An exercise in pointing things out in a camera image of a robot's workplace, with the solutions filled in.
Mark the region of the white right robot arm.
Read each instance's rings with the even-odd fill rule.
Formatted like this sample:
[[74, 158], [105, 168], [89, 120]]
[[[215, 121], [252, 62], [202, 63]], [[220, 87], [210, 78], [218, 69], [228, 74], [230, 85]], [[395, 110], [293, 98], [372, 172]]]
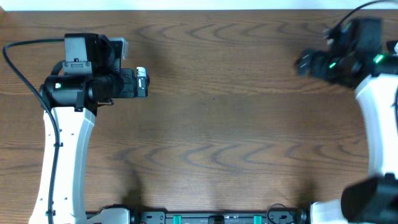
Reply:
[[368, 142], [368, 178], [341, 197], [315, 202], [310, 223], [397, 223], [397, 51], [361, 54], [306, 49], [300, 75], [354, 88]]

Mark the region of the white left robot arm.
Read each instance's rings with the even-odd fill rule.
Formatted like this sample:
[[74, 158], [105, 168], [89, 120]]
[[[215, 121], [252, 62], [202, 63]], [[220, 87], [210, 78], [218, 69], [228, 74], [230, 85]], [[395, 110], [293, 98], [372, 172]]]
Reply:
[[30, 223], [130, 223], [131, 213], [115, 205], [88, 217], [85, 172], [96, 110], [53, 106], [44, 114], [45, 149], [40, 188]]

